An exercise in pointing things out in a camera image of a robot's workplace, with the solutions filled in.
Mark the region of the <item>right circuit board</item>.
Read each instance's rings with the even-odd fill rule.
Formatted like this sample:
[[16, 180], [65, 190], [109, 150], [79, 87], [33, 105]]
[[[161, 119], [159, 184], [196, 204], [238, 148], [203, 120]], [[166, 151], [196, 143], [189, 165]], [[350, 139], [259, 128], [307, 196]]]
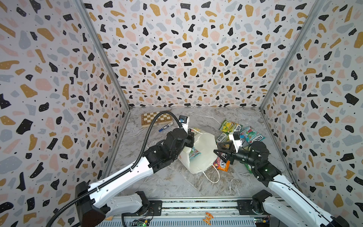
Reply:
[[268, 218], [255, 218], [254, 223], [256, 227], [270, 227], [270, 221]]

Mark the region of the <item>left circuit board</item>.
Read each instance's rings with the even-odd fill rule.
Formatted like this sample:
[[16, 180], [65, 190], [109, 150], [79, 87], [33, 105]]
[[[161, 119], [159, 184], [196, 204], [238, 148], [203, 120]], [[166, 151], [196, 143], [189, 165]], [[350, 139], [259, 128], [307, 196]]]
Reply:
[[135, 219], [132, 221], [131, 226], [132, 227], [149, 227], [150, 220], [149, 219]]

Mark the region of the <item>circuit board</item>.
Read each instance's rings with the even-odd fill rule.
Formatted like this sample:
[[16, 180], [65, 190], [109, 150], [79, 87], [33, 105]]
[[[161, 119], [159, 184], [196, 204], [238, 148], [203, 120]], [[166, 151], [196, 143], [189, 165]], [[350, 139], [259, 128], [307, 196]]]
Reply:
[[132, 221], [131, 226], [132, 227], [149, 227], [150, 220], [149, 219], [135, 219]]
[[270, 221], [268, 218], [255, 218], [254, 223], [256, 227], [270, 227]]

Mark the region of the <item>blue marker pen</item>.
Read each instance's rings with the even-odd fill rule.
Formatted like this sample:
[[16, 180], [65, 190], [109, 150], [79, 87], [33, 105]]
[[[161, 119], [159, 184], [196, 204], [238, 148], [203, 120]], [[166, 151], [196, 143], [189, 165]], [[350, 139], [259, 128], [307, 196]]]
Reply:
[[169, 123], [169, 124], [167, 124], [167, 125], [165, 125], [165, 126], [163, 126], [161, 129], [159, 129], [158, 131], [159, 132], [162, 132], [162, 131], [164, 131], [164, 130], [166, 130], [167, 128], [169, 128], [170, 126], [172, 126], [174, 123], [173, 122], [171, 122], [171, 123]]

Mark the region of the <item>white paper bag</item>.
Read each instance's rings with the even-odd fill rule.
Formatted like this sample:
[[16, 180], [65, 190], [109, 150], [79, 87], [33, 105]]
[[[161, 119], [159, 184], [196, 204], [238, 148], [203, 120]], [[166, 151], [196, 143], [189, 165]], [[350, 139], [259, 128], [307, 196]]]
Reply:
[[[185, 147], [178, 156], [181, 163], [187, 168], [191, 174], [203, 174], [211, 183], [218, 183], [220, 180], [219, 171], [213, 166], [217, 155], [213, 152], [217, 149], [215, 136], [201, 129], [189, 128], [194, 133], [194, 148], [201, 154], [192, 160], [189, 160], [191, 148]], [[218, 179], [212, 181], [206, 175], [206, 171], [213, 167], [217, 173]]]

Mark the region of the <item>yellow green snack packet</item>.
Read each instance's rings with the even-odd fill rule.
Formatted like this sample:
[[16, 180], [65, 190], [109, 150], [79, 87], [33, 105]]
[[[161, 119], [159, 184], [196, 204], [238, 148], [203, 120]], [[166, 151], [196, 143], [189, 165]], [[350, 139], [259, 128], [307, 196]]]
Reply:
[[228, 119], [225, 119], [220, 128], [220, 131], [224, 132], [224, 133], [230, 133], [230, 132], [235, 132], [235, 131], [241, 131], [242, 130], [242, 125], [239, 123], [235, 123], [232, 122]]
[[245, 164], [245, 167], [246, 167], [247, 171], [251, 174], [251, 173], [252, 173], [251, 166], [250, 166], [249, 164]]
[[216, 143], [222, 143], [222, 142], [229, 142], [229, 134], [228, 133], [221, 133], [220, 136], [216, 138]]

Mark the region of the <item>orange clips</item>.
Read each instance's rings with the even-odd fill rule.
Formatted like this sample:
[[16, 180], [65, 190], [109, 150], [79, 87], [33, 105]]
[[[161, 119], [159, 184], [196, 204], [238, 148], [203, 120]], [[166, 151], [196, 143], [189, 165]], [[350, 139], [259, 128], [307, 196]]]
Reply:
[[214, 216], [211, 213], [206, 212], [205, 213], [205, 218], [203, 219], [203, 222], [206, 223], [207, 225], [211, 226], [212, 219], [214, 219]]

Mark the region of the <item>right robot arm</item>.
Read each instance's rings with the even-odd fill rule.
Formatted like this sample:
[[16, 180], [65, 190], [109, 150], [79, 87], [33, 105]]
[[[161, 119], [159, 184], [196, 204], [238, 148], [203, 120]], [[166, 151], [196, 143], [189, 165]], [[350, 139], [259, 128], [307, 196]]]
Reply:
[[311, 201], [271, 164], [270, 152], [263, 142], [255, 141], [247, 148], [235, 140], [217, 143], [214, 153], [224, 162], [250, 165], [252, 174], [267, 188], [252, 197], [255, 214], [267, 213], [288, 227], [349, 226], [344, 217], [335, 217]]

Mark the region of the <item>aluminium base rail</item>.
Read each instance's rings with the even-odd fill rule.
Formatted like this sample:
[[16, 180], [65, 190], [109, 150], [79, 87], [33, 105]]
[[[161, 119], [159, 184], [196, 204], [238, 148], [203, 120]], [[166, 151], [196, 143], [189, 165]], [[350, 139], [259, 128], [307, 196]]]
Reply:
[[[268, 218], [270, 227], [288, 227], [267, 213], [255, 214], [252, 198], [171, 198], [150, 199], [142, 214], [117, 212], [96, 227], [131, 227], [135, 219], [149, 219], [149, 227], [255, 227], [255, 218]], [[214, 216], [211, 226], [203, 222], [205, 213]]]

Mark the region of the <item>green teal snack packet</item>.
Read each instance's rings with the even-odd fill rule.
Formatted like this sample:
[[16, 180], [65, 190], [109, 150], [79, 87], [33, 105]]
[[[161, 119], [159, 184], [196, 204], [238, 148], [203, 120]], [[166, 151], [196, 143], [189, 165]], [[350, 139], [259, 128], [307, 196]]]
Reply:
[[252, 144], [255, 141], [262, 141], [265, 137], [257, 132], [253, 127], [248, 126], [241, 131], [241, 137], [245, 139], [245, 141], [249, 144]]

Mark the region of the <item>wooden chessboard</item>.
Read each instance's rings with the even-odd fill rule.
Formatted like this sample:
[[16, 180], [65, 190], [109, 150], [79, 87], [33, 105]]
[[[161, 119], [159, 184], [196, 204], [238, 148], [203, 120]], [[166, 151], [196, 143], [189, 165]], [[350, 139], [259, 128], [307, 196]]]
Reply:
[[[149, 113], [143, 113], [141, 115], [141, 126], [142, 128], [149, 127], [151, 122], [155, 119], [156, 115], [160, 112], [149, 112]], [[169, 124], [173, 121], [173, 117], [170, 114], [162, 114], [160, 115], [157, 120], [155, 121], [154, 125], [164, 125]]]

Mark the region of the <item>orange snack packet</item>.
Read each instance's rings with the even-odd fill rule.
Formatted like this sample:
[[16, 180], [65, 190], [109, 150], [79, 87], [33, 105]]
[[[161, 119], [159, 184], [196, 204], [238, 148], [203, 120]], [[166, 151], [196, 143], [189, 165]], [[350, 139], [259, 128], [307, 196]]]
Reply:
[[230, 161], [224, 162], [220, 157], [217, 157], [217, 159], [213, 163], [213, 166], [217, 170], [227, 172], [229, 170]]

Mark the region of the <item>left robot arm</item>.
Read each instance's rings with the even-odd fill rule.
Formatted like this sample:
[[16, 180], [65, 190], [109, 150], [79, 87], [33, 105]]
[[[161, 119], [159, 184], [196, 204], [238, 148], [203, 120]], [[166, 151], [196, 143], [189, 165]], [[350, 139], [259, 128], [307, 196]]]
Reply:
[[194, 146], [194, 133], [188, 129], [176, 128], [167, 134], [165, 140], [143, 152], [140, 161], [135, 161], [117, 173], [88, 184], [76, 186], [76, 209], [81, 227], [95, 227], [106, 217], [117, 212], [144, 214], [150, 202], [144, 192], [136, 192], [119, 200], [115, 196], [137, 181], [169, 166], [185, 147]]

